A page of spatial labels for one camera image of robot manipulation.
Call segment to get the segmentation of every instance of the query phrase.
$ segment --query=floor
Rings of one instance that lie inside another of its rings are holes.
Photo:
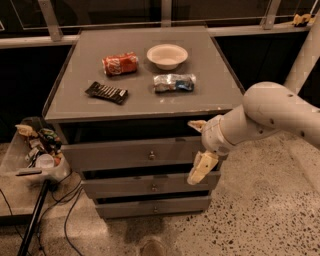
[[[0,144],[0,161],[9,144]],[[208,211],[198,215],[103,220],[84,192],[67,222],[70,241],[82,255],[140,255],[153,240],[168,256],[319,255],[320,151],[284,132],[246,142],[231,152]],[[39,187],[0,173],[0,188],[14,214],[32,211]],[[55,192],[74,188],[76,173]],[[78,255],[67,243],[64,223],[75,199],[53,207],[41,222],[46,255]],[[47,197],[44,209],[54,203]],[[0,195],[0,216],[9,210]],[[26,227],[19,226],[20,232]],[[0,227],[0,255],[17,255],[21,238]],[[30,255],[44,255],[34,236]]]

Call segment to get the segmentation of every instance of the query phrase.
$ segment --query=black cable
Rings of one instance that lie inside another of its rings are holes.
[[[31,243],[34,231],[36,229],[36,226],[38,224],[39,216],[42,211],[43,204],[46,200],[46,196],[49,190],[51,181],[50,180],[44,180],[41,190],[39,192],[37,202],[34,205],[33,213],[32,213],[32,218],[31,221],[29,222],[28,228],[26,229],[25,235],[23,237],[23,241],[21,243],[18,255],[19,256],[25,256],[27,254],[29,245]]]
[[[0,193],[2,194],[3,199],[4,199],[4,201],[6,202],[8,208],[9,208],[9,211],[10,211],[11,216],[13,216],[13,213],[12,213],[12,210],[11,210],[11,206],[10,206],[10,204],[9,204],[6,196],[4,195],[2,189],[0,189]],[[17,228],[16,225],[14,225],[14,228],[15,228],[16,232],[18,233],[18,235],[20,236],[20,238],[23,240],[23,237],[22,237],[21,233],[19,232],[19,230],[18,230],[18,228]]]
[[[65,179],[67,179],[68,177],[70,177],[71,176],[71,172],[70,172],[70,174],[68,175],[68,176],[66,176],[66,177],[64,177],[62,180],[60,180],[60,181],[58,181],[57,183],[55,183],[55,184],[53,184],[54,186],[57,186],[58,184],[60,184],[61,182],[63,182]],[[60,199],[57,199],[57,198],[55,198],[54,197],[54,190],[51,190],[51,197],[52,197],[52,199],[56,202],[56,203],[68,203],[70,200],[66,200],[66,201],[62,201],[62,198],[60,198]]]
[[[59,185],[59,184],[62,183],[64,180],[66,180],[67,178],[69,178],[71,175],[72,175],[72,171],[71,171],[66,177],[64,177],[63,179],[57,181],[56,183],[53,183],[52,185],[53,185],[53,186]]]
[[[58,205],[60,202],[62,203],[67,203],[67,202],[70,202],[76,195],[77,193],[79,192],[81,188],[81,180],[79,181],[79,183],[70,191],[68,192],[67,194],[65,194],[62,198],[60,198],[59,200],[57,200],[53,205],[49,206],[44,212],[43,214],[41,215],[40,219],[39,219],[39,222],[38,222],[38,228],[37,228],[37,238],[38,238],[38,243],[39,243],[39,250],[41,250],[43,252],[43,254],[46,256],[46,252],[44,250],[44,247],[43,245],[41,244],[41,237],[40,237],[40,229],[41,229],[41,221],[44,217],[44,215],[49,211],[51,210],[53,207],[55,207],[56,205]]]
[[[67,234],[67,221],[68,221],[69,216],[70,216],[70,214],[71,214],[71,212],[72,212],[72,209],[74,208],[74,206],[76,205],[76,203],[77,203],[78,200],[79,200],[79,197],[80,197],[80,195],[81,195],[82,189],[83,189],[83,188],[80,188],[80,189],[79,189],[77,198],[76,198],[76,200],[73,202],[73,204],[72,204],[72,206],[71,206],[71,208],[70,208],[70,210],[69,210],[69,212],[68,212],[68,215],[67,215],[67,217],[66,217],[66,220],[65,220],[65,222],[64,222],[64,235],[65,235],[65,237],[66,237],[69,245],[70,245],[80,256],[83,256],[83,254],[82,254],[82,253],[79,251],[79,249],[78,249],[77,247],[75,247],[75,245],[74,245],[73,243],[71,243],[71,241],[69,240],[69,237],[68,237],[68,234]]]

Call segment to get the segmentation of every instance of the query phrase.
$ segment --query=drawer handle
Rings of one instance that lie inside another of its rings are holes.
[[[157,192],[158,191],[158,187],[157,187],[156,184],[152,184],[151,191],[152,192]]]
[[[156,159],[156,155],[154,154],[154,152],[151,150],[149,153],[149,160],[154,160]]]

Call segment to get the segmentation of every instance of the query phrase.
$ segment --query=gray cabinet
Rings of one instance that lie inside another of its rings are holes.
[[[146,58],[173,43],[189,54],[172,73],[197,77],[191,93],[153,91],[164,74]],[[101,58],[134,51],[138,71],[106,77]],[[195,186],[187,183],[200,134],[189,120],[210,119],[241,104],[238,81],[203,27],[82,31],[44,107],[63,153],[102,218],[203,212],[220,177],[219,165]],[[129,91],[119,106],[88,97],[93,81]]]

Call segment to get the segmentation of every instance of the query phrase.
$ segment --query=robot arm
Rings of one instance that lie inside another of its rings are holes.
[[[320,109],[286,87],[262,82],[250,87],[242,105],[209,121],[190,121],[201,132],[206,151],[198,152],[188,183],[199,183],[238,144],[266,138],[279,130],[291,132],[320,149]]]

